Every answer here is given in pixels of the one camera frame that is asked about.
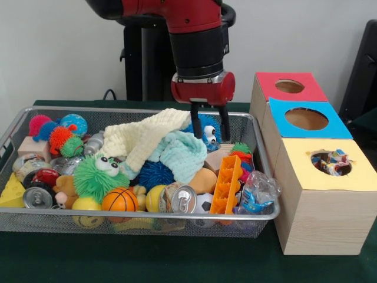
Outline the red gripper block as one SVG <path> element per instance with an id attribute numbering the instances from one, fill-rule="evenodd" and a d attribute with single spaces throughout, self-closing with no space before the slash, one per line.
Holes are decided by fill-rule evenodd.
<path id="1" fill-rule="evenodd" d="M 171 80 L 171 91 L 177 102 L 192 103 L 191 124 L 197 139 L 202 139 L 199 103 L 207 103 L 211 106 L 219 106 L 221 138 L 230 141 L 229 113 L 226 104 L 233 99 L 235 91 L 235 76 L 232 72 L 223 71 L 215 77 L 195 80 L 183 79 L 175 73 Z"/>

